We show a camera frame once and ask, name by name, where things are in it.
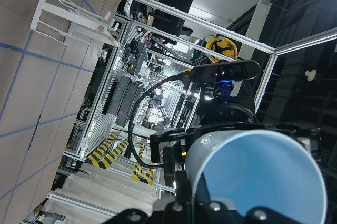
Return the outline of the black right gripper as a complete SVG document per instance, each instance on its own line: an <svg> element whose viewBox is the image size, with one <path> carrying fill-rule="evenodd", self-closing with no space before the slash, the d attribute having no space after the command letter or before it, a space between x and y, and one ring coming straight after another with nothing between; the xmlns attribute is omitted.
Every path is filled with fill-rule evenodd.
<svg viewBox="0 0 337 224"><path fill-rule="evenodd" d="M181 141L182 151L188 151L197 138L210 132L237 130L269 130L289 136L303 146L314 160L320 160L320 129L291 123L261 123L246 107L228 103L213 107L205 113L197 126L167 128L150 135L151 162L163 162L163 149Z"/></svg>

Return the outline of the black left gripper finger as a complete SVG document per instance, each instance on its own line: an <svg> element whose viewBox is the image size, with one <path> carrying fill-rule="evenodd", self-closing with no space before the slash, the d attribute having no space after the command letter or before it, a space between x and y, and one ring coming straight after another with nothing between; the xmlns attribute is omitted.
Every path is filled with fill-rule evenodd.
<svg viewBox="0 0 337 224"><path fill-rule="evenodd" d="M192 189L185 171L175 173L175 198L154 207L152 223L210 223L206 205L192 202Z"/></svg>

